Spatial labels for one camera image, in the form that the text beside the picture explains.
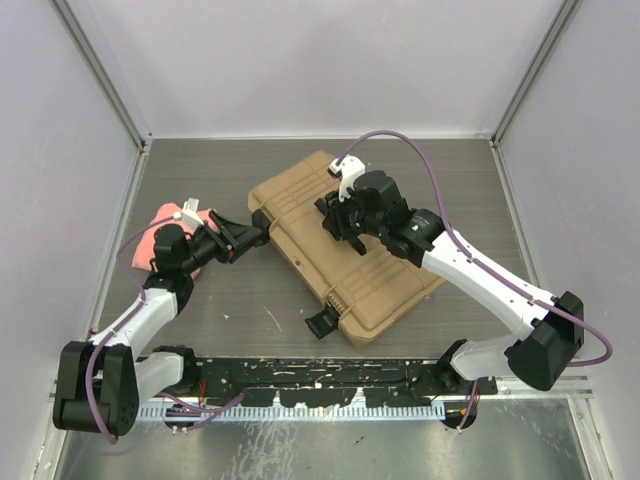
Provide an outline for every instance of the white enclosure wall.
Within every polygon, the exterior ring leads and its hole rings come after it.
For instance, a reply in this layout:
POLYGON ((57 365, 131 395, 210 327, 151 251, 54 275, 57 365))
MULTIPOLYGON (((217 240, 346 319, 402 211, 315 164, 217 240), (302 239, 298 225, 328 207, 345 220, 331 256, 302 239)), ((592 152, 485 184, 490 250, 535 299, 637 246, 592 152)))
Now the white enclosure wall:
MULTIPOLYGON (((573 290, 613 342, 589 369, 626 476, 640 435, 640 3, 585 1, 503 142, 544 283, 573 290)), ((585 355, 601 353, 589 338, 585 355)))
POLYGON ((29 478, 60 350, 88 325, 136 147, 47 1, 0 9, 3 479, 29 478))
POLYGON ((156 137, 494 132, 560 0, 72 0, 156 137))

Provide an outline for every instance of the gray table surface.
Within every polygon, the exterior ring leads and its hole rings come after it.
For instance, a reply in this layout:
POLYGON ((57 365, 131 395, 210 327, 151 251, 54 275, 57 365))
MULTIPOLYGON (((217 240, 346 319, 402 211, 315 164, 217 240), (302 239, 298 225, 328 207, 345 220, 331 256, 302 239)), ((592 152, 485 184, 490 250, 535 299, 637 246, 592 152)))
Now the gray table surface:
MULTIPOLYGON (((201 207, 249 223, 247 194, 316 150, 340 154, 348 140, 156 140, 137 194, 127 233, 144 227, 164 203, 188 197, 201 207)), ((424 140, 453 225, 475 247, 525 278, 504 192, 489 143, 424 140)), ((426 169, 397 140, 369 140, 356 151, 368 168, 394 177, 411 206, 437 211, 426 169)), ((125 254, 130 259, 132 251, 125 254)), ((116 271, 101 325, 115 320, 135 299, 136 288, 116 271)), ((482 340, 506 329, 451 284, 402 318, 367 350, 342 335, 318 341, 304 318, 320 309, 302 280, 271 246, 250 251, 234 265, 210 264, 196 280, 181 315, 149 348, 188 345, 201 356, 316 356, 437 358, 456 339, 482 340), (278 325, 269 312, 276 318, 278 325)))

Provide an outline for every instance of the tan plastic case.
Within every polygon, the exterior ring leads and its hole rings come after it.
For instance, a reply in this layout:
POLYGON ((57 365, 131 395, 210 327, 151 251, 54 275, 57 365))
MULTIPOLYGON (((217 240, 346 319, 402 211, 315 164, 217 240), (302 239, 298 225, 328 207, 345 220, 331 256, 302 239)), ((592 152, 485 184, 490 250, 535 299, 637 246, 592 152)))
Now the tan plastic case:
POLYGON ((271 243, 302 276, 322 305, 339 313, 340 331, 365 348, 438 288, 444 280, 392 256, 377 238, 362 235, 367 254, 336 242, 322 228, 314 202, 336 190, 327 172, 335 157, 316 152, 249 192, 249 209, 272 222, 271 243))

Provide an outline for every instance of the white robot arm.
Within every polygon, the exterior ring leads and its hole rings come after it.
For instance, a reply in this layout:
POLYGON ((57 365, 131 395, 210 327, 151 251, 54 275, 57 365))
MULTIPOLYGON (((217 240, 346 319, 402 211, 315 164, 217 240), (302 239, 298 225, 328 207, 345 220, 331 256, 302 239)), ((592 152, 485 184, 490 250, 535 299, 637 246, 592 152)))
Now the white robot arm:
POLYGON ((190 237, 176 224, 155 232, 154 271, 131 307, 99 334, 62 350, 53 409, 57 428, 118 437, 131 429, 138 407, 158 392, 171 387, 188 394, 197 385, 200 372, 191 348, 160 347, 143 360, 140 354, 187 304, 191 273, 214 259, 234 263, 264 245, 268 226, 266 218, 254 216, 253 225, 245 226, 214 211, 205 223, 196 208, 197 201, 190 200, 180 216, 195 228, 190 237))
POLYGON ((366 249, 358 235, 379 237, 391 254, 458 286, 511 332, 491 340, 455 342, 439 362, 444 381, 515 374, 534 388, 549 390, 582 346, 584 331, 535 300, 581 319, 580 299, 570 292, 558 298, 518 278, 476 250, 457 231, 448 232, 435 213, 410 209, 395 181, 384 172, 365 170, 351 155, 330 165, 329 173, 341 178, 341 184, 338 192, 316 203, 325 215, 324 228, 336 240, 347 240, 361 255, 366 249), (461 251, 452 234, 468 252, 461 251), (534 300, 515 293, 475 259, 534 300))

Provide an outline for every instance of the pink object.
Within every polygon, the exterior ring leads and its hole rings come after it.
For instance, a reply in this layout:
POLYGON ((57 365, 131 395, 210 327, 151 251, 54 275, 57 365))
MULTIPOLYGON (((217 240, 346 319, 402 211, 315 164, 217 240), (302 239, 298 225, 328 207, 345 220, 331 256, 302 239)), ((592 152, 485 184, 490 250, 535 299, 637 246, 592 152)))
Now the pink object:
MULTIPOLYGON (((182 208, 176 205, 175 203, 166 203, 158 209, 158 211, 156 212, 156 216, 149 223, 153 223, 162 218, 169 217, 181 210, 182 208)), ((202 220, 209 220, 209 210, 199 211, 198 216, 202 220)), ((144 234, 142 235, 142 239, 140 240, 140 243, 136 247, 136 251, 133 254, 133 261, 131 262, 132 267, 151 271, 151 264, 149 262, 153 258, 153 245, 155 244, 154 234, 156 230, 158 230, 158 228, 162 228, 164 225, 169 225, 171 223, 176 223, 180 225, 182 229, 187 233, 193 233, 193 230, 191 228, 187 227, 184 223, 176 222, 175 220, 166 222, 162 225, 158 225, 157 227, 154 227, 154 228, 150 228, 149 230, 144 232, 144 234)), ((200 273, 200 270, 196 270, 191 274, 191 276, 195 278, 196 275, 198 275, 198 273, 200 273)))

